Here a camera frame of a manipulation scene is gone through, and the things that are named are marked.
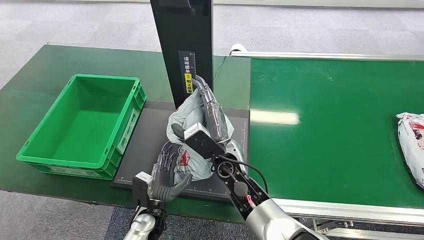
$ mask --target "black mat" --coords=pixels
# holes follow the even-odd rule
[[[234,126],[232,139],[236,140],[249,162],[249,110],[223,109]],[[113,179],[113,186],[131,188],[133,176],[141,171],[151,173],[158,154],[168,141],[166,127],[168,117],[175,111],[169,102],[147,101],[138,119],[128,147]],[[182,196],[229,201],[227,188],[214,174],[211,178],[193,181],[184,190]]]

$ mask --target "package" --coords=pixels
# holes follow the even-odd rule
[[[424,189],[424,114],[404,112],[396,117],[400,119],[397,135],[406,164],[416,183]]]
[[[201,123],[203,126],[206,126],[202,104],[202,98],[199,91],[196,89],[185,99],[179,108],[169,116],[168,125],[166,127],[166,136],[171,143],[180,145],[178,148],[176,167],[174,169],[175,184],[180,183],[184,176],[189,173],[193,175],[192,181],[208,179],[213,174],[211,171],[211,160],[204,159],[191,147],[183,143],[177,135],[174,134],[171,127],[171,125],[175,123],[182,126],[183,129],[188,129],[196,123]],[[234,127],[226,115],[225,122],[227,125],[228,136],[231,137],[234,132]]]

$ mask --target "warning sticker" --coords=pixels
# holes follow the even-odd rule
[[[185,86],[185,93],[193,93],[192,78],[196,75],[196,55],[192,51],[178,51],[181,76]]]
[[[185,79],[185,90],[188,94],[193,93],[193,83],[192,83],[192,74],[191,73],[184,73],[184,79]]]

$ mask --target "green bin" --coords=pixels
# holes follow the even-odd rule
[[[111,180],[145,101],[137,77],[76,74],[16,159],[43,173]]]

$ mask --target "robotic arm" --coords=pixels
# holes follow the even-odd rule
[[[258,240],[327,240],[287,215],[252,178],[247,176],[243,153],[228,136],[225,116],[206,82],[195,76],[193,84],[203,100],[206,127],[200,123],[184,130],[173,124],[174,133],[204,159],[211,159],[217,176],[228,188],[230,198]],[[166,203],[190,183],[190,175],[173,186],[176,156],[162,148],[152,176],[141,172],[133,179],[137,211],[125,240],[156,240],[166,229]]]

